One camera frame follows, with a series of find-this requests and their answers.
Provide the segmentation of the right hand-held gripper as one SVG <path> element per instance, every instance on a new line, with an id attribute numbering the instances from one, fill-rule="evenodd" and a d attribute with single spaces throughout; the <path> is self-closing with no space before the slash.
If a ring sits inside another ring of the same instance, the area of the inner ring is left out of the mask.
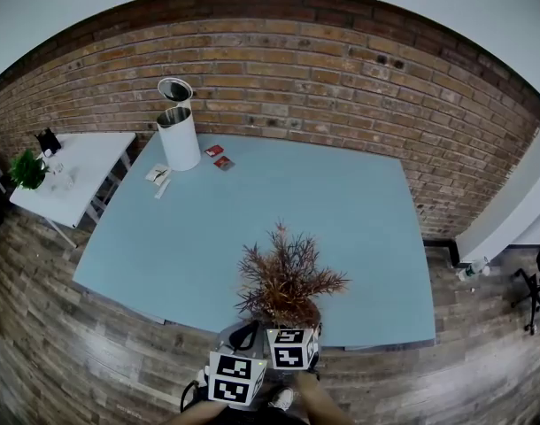
<path id="1" fill-rule="evenodd" d="M 268 328 L 266 338 L 273 368 L 281 371 L 313 370 L 319 361 L 317 328 Z"/>

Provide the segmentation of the white printed paper packet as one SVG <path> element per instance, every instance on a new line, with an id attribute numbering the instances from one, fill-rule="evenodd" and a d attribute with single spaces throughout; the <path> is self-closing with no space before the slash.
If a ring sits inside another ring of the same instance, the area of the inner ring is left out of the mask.
<path id="1" fill-rule="evenodd" d="M 161 183 L 171 172 L 171 168 L 162 164 L 156 164 L 145 176 L 149 182 Z"/>

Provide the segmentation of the brown potted plant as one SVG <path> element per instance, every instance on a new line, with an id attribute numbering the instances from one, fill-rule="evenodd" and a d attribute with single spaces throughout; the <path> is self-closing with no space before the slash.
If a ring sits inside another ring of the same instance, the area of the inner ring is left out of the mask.
<path id="1" fill-rule="evenodd" d="M 321 322 L 315 298 L 347 290 L 343 272 L 319 265 L 312 236 L 290 235 L 280 220 L 268 232 L 270 248 L 243 247 L 238 264 L 242 287 L 239 313 L 272 328 L 317 328 Z"/>

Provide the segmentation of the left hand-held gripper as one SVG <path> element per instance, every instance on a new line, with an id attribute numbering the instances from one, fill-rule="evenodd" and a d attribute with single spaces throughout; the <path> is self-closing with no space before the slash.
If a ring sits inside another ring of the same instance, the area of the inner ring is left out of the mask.
<path id="1" fill-rule="evenodd" d="M 209 353 L 208 398 L 224 404 L 250 404 L 263 385 L 267 369 L 264 329 L 258 321 L 223 329 Z"/>

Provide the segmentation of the person's black shirt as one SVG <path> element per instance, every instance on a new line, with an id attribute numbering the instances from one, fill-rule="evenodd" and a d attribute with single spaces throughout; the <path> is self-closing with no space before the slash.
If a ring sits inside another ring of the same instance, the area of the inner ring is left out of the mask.
<path id="1" fill-rule="evenodd" d="M 226 408 L 209 425 L 308 425 L 282 409 L 265 407 L 258 411 Z"/>

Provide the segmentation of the white stool frame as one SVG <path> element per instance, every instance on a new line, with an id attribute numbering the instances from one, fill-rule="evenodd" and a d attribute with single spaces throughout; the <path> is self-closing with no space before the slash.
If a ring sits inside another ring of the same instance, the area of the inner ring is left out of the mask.
<path id="1" fill-rule="evenodd" d="M 120 186 L 120 176 L 116 173 L 118 164 L 124 167 L 126 173 L 131 167 L 127 145 L 123 148 L 117 146 L 99 148 L 89 155 L 87 166 L 84 168 L 90 190 L 86 214 L 96 224 L 106 210 L 112 195 Z"/>

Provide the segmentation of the light blue table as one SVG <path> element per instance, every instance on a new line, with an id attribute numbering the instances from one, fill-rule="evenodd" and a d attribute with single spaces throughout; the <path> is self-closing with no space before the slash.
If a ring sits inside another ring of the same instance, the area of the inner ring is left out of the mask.
<path id="1" fill-rule="evenodd" d="M 166 157 L 146 144 L 93 231 L 74 280 L 128 308 L 212 332 L 239 319 L 243 248 L 269 246 L 281 223 L 315 239 L 318 263 L 346 289 L 318 301 L 321 343 L 371 347 L 433 342 L 428 264 L 410 190 L 393 158 L 277 139 L 201 135 L 228 170 L 203 156 L 146 178 Z"/>

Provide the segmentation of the person's right forearm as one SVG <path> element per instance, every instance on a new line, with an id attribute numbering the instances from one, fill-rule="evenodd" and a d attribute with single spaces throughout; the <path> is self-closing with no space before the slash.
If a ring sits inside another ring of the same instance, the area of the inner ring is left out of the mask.
<path id="1" fill-rule="evenodd" d="M 295 383 L 310 425 L 354 425 L 321 386 L 315 373 L 298 371 Z"/>

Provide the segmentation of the clear plastic bottle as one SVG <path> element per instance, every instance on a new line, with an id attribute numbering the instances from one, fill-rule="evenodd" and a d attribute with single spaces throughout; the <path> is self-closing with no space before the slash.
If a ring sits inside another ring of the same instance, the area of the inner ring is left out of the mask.
<path id="1" fill-rule="evenodd" d="M 58 159 L 57 154 L 53 154 L 50 150 L 46 150 L 42 158 L 48 168 L 47 176 L 49 177 L 50 189 L 52 191 L 72 189 L 79 173 L 79 167 L 69 162 L 64 163 Z"/>

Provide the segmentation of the person's white shoe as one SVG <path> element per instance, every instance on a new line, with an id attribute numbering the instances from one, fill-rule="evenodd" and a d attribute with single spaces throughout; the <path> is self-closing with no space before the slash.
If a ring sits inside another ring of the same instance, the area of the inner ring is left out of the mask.
<path id="1" fill-rule="evenodd" d="M 295 393 L 291 388 L 283 387 L 274 394 L 268 406 L 287 412 L 294 402 L 294 397 Z"/>

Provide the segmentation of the green label plastic bottle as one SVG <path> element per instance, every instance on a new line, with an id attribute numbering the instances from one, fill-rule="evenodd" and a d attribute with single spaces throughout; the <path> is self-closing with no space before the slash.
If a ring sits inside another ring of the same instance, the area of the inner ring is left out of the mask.
<path id="1" fill-rule="evenodd" d="M 478 275 L 490 275 L 489 261 L 486 257 L 473 261 L 467 267 L 461 269 L 457 274 L 462 282 Z"/>

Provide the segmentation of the black holder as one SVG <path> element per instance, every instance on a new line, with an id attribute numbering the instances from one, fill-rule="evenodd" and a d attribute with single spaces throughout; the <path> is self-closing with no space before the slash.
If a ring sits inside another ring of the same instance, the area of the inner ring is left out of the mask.
<path id="1" fill-rule="evenodd" d="M 47 157 L 56 154 L 62 148 L 60 141 L 49 127 L 35 134 L 35 138 L 40 144 L 42 154 Z"/>

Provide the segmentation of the green potted plant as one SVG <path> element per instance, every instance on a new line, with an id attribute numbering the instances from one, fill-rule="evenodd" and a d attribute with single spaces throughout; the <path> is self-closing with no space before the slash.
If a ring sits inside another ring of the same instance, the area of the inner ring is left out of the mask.
<path id="1" fill-rule="evenodd" d="M 26 149 L 11 162 L 9 175 L 17 187 L 35 190 L 42 185 L 48 172 L 45 162 Z"/>

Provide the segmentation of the white side table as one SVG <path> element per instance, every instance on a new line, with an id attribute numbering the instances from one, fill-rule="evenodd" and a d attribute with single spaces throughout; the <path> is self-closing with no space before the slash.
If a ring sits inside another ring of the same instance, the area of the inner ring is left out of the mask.
<path id="1" fill-rule="evenodd" d="M 131 167 L 127 149 L 135 134 L 89 132 L 62 134 L 57 139 L 61 144 L 57 153 L 33 156 L 44 173 L 42 182 L 35 189 L 17 186 L 10 201 L 44 218 L 75 248 L 77 244 L 62 228 L 77 228 L 84 215 L 99 222 L 98 212 L 105 210 L 106 205 L 96 194 L 107 180 L 114 188 L 120 185 L 112 170 L 119 162 L 126 169 Z"/>

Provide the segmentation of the white electric kettle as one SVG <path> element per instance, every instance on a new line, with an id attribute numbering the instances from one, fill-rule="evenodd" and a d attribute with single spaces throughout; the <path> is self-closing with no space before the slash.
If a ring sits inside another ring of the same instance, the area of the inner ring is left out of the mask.
<path id="1" fill-rule="evenodd" d="M 181 79 L 167 77 L 159 81 L 158 91 L 174 104 L 157 117 L 167 164 L 174 171 L 188 171 L 201 160 L 191 109 L 193 88 Z"/>

